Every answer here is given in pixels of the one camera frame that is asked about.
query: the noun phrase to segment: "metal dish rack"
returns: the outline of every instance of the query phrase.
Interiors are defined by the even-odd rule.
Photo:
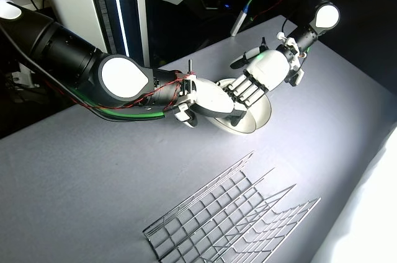
[[[265,262],[320,198],[276,212],[295,185],[264,197],[243,168],[253,153],[231,166],[143,230],[162,263]]]

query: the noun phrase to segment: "light strip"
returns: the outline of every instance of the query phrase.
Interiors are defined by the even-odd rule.
[[[122,37],[123,37],[123,42],[124,42],[125,55],[130,56],[130,52],[128,51],[128,45],[127,45],[127,37],[125,35],[124,21],[123,21],[123,15],[122,15],[122,8],[120,6],[120,0],[116,0],[116,6],[117,6],[118,19],[120,21],[120,27],[122,29]]]

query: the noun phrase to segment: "wire rack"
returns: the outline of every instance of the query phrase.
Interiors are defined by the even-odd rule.
[[[295,185],[262,195],[243,172],[248,154],[143,230],[162,263],[265,262],[320,198],[282,212],[276,205]]]

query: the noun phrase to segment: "table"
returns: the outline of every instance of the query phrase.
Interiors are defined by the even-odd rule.
[[[213,81],[262,36],[275,48],[279,16],[165,66]],[[294,25],[288,23],[285,30]],[[276,167],[294,205],[322,201],[269,262],[308,262],[397,118],[397,100],[317,42],[298,87],[269,93],[272,117],[236,136],[199,117],[103,121],[74,106],[0,141],[0,262],[154,262],[142,230],[238,159]]]

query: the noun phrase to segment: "robotic arm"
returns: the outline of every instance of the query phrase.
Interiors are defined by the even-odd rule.
[[[283,80],[298,84],[303,75],[298,57],[337,24],[339,11],[329,0],[306,0],[306,5],[307,24],[288,37],[279,33],[282,44],[276,50],[264,44],[258,53],[251,53],[243,74],[224,88],[197,78],[191,61],[187,74],[182,74],[143,68],[126,56],[104,53],[53,19],[10,0],[0,0],[0,30],[32,70],[101,118],[149,120],[172,110],[190,127],[197,124],[194,113],[225,118],[236,126],[253,104]],[[120,109],[130,107],[161,111],[159,115],[118,115]]]

